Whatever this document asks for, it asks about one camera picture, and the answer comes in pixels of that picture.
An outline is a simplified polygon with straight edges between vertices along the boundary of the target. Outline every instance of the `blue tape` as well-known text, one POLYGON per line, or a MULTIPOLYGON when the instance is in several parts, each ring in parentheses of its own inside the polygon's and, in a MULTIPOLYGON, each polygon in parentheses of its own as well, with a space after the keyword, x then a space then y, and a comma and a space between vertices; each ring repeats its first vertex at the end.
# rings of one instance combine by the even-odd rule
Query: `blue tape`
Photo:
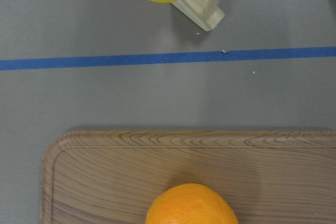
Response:
POLYGON ((336 47, 0 60, 0 71, 318 57, 336 57, 336 47))

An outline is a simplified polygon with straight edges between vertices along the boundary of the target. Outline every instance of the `wooden base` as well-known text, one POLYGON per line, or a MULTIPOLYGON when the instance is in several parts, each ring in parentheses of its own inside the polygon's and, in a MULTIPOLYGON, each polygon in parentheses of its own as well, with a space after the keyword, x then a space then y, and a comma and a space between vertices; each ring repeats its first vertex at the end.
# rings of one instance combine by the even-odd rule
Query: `wooden base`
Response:
POLYGON ((172 4, 188 16, 194 23, 205 31, 214 29, 224 18, 225 14, 218 7, 208 15, 205 10, 209 0, 178 0, 172 4))

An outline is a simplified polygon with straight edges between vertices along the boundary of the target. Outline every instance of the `wooden stand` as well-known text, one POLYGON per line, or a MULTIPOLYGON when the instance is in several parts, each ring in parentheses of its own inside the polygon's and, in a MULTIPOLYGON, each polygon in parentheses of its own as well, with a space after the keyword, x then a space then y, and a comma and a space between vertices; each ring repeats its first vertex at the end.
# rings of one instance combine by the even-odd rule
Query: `wooden stand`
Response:
POLYGON ((178 0, 172 4, 205 31, 214 29, 225 14, 218 8, 220 0, 178 0))

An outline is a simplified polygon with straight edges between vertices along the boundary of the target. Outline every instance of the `orange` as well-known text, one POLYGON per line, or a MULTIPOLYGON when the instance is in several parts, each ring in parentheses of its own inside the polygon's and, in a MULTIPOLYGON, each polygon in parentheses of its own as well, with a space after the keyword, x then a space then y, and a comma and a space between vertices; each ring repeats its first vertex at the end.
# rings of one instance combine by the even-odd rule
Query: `orange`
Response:
POLYGON ((146 224, 238 224, 231 207, 200 184, 175 186, 152 203, 146 224))

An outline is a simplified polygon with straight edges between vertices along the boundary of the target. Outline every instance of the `blue line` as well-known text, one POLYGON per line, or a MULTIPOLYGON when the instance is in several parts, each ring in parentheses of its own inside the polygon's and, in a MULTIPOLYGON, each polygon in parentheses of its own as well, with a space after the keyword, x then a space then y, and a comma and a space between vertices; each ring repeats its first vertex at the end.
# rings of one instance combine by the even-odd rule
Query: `blue line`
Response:
POLYGON ((0 71, 319 57, 336 57, 336 47, 0 60, 0 71))

